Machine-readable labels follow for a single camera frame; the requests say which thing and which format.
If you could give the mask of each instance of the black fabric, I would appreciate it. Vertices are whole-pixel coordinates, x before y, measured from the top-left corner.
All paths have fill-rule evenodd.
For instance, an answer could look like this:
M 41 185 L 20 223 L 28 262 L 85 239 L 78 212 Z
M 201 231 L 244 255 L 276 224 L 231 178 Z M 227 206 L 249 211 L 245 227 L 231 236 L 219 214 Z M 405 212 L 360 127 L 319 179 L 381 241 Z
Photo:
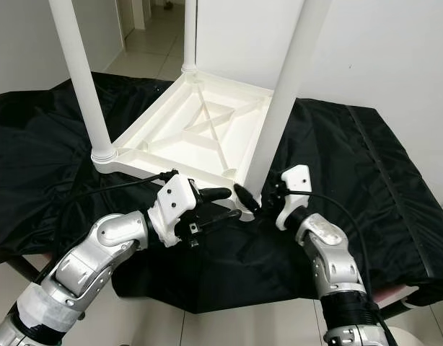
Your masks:
M 170 82 L 94 74 L 111 138 L 117 138 Z M 74 91 L 67 81 L 49 91 L 0 95 L 0 262 L 50 252 L 54 221 L 70 195 L 133 181 L 99 174 Z M 298 99 L 263 189 L 268 206 L 275 174 L 310 167 L 313 191 L 344 204 L 369 247 L 373 286 L 419 285 L 411 303 L 443 299 L 443 212 L 377 111 Z M 66 217 L 68 247 L 107 213 L 148 208 L 158 187 L 142 185 L 93 195 Z M 361 253 L 350 222 L 317 198 L 310 208 L 338 224 Z M 218 213 L 210 205 L 204 215 Z M 184 244 L 136 253 L 113 276 L 121 296 L 150 296 L 191 312 L 289 298 L 315 297 L 308 258 L 268 215 L 251 223 L 215 225 L 197 250 Z

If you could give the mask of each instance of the metal screw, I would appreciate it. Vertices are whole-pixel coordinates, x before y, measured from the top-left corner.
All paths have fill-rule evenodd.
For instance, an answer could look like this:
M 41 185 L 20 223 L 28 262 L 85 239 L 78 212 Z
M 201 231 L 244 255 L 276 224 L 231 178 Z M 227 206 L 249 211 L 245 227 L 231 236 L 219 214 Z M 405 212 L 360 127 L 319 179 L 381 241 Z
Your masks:
M 196 239 L 190 240 L 190 248 L 194 248 L 194 247 L 198 247 L 198 246 L 199 246 L 199 241 L 197 241 Z

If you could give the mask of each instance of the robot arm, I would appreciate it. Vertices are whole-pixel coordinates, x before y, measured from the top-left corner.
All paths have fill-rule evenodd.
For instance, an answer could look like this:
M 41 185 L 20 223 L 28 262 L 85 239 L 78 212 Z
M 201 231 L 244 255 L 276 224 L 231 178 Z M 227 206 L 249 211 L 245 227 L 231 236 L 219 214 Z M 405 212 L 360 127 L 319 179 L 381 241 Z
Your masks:
M 196 208 L 230 195 L 229 189 L 199 190 L 193 180 L 176 174 L 157 193 L 152 208 L 102 217 L 40 285 L 31 283 L 17 299 L 0 325 L 0 346 L 60 345 L 120 263 L 153 242 L 166 247 L 181 240 L 194 244 L 192 235 L 201 231 Z
M 281 175 L 281 190 L 310 192 L 306 166 L 295 166 Z M 324 340 L 335 346 L 388 346 L 384 329 L 371 311 L 358 267 L 348 251 L 348 238 L 336 225 L 307 210 L 308 196 L 286 195 L 276 220 L 281 230 L 293 230 L 313 269 L 317 294 L 328 327 Z

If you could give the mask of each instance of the tiled floor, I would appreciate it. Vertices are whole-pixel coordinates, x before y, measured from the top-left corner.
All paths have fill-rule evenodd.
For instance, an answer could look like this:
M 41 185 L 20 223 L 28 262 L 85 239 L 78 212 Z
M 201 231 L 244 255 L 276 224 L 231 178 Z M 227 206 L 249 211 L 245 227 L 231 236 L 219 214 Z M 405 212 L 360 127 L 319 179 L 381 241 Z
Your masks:
M 31 256 L 40 269 L 44 259 Z M 27 281 L 0 265 L 0 320 Z M 443 302 L 408 311 L 387 321 L 443 346 Z M 119 299 L 110 284 L 65 336 L 64 346 L 326 346 L 319 301 L 294 299 L 193 315 L 153 299 Z
M 107 68 L 110 74 L 169 81 L 181 75 L 183 64 L 184 7 L 152 9 L 145 30 L 126 37 L 126 49 Z

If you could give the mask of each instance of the black cable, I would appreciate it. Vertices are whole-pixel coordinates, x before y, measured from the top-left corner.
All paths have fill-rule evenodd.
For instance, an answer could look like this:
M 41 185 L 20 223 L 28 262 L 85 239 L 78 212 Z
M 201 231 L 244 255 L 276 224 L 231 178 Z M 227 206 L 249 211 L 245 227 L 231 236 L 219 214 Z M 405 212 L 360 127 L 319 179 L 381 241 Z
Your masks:
M 151 182 L 153 180 L 156 179 L 162 179 L 163 177 L 165 177 L 163 175 L 163 173 L 161 174 L 157 174 L 157 175 L 153 175 L 149 178 L 146 179 L 140 179 L 137 180 L 135 182 L 127 182 L 124 184 L 119 184 L 119 185 L 112 185 L 112 186 L 107 186 L 107 187 L 101 187 L 99 189 L 95 189 L 95 190 L 91 190 L 88 192 L 84 192 L 80 195 L 75 195 L 70 197 L 65 203 L 63 203 L 63 205 L 61 206 L 61 209 L 58 213 L 58 216 L 56 217 L 56 222 L 55 222 L 55 235 L 53 237 L 53 254 L 52 254 L 52 263 L 56 263 L 59 260 L 60 257 L 60 246 L 61 246 L 61 229 L 63 228 L 63 219 L 64 219 L 64 215 L 65 213 L 68 211 L 69 207 L 71 207 L 75 202 L 78 202 L 79 200 L 81 200 L 82 198 L 85 198 L 86 196 L 90 196 L 90 195 L 94 195 L 97 193 L 102 193 L 102 192 L 106 192 L 106 191 L 111 191 L 111 190 L 116 190 L 116 189 L 122 189 L 124 187 L 130 187 L 130 186 L 134 186 L 134 185 L 140 185 L 143 184 L 145 182 Z M 73 244 L 77 243 L 80 239 L 82 239 L 85 236 L 85 234 L 82 234 L 79 238 L 77 238 L 75 241 L 73 241 L 71 243 L 71 245 L 69 247 L 72 247 Z
M 385 336 L 387 337 L 387 341 L 389 345 L 398 346 L 396 343 L 395 338 L 393 337 L 392 332 L 388 328 L 388 325 L 385 323 L 385 320 L 383 319 L 380 310 L 378 308 L 378 305 L 374 302 L 373 295 L 372 295 L 372 284 L 369 276 L 369 256 L 367 254 L 367 247 L 366 247 L 366 241 L 364 240 L 364 235 L 361 231 L 361 229 L 358 226 L 358 223 L 354 219 L 353 216 L 351 216 L 350 212 L 346 210 L 346 208 L 341 205 L 337 200 L 334 200 L 331 197 L 328 197 L 326 195 L 321 195 L 316 192 L 308 192 L 308 191 L 294 191 L 294 190 L 287 190 L 285 192 L 285 195 L 306 195 L 311 197 L 318 197 L 322 198 L 323 200 L 327 200 L 328 202 L 331 202 L 336 207 L 338 207 L 350 220 L 352 226 L 355 228 L 356 233 L 358 234 L 359 243 L 361 245 L 361 253 L 363 256 L 363 263 L 364 263 L 364 276 L 365 280 L 363 280 L 364 287 L 366 288 L 366 295 L 368 298 L 368 301 L 371 303 L 371 311 L 376 316 L 377 321 L 380 323 L 380 326 L 383 328 L 385 332 Z

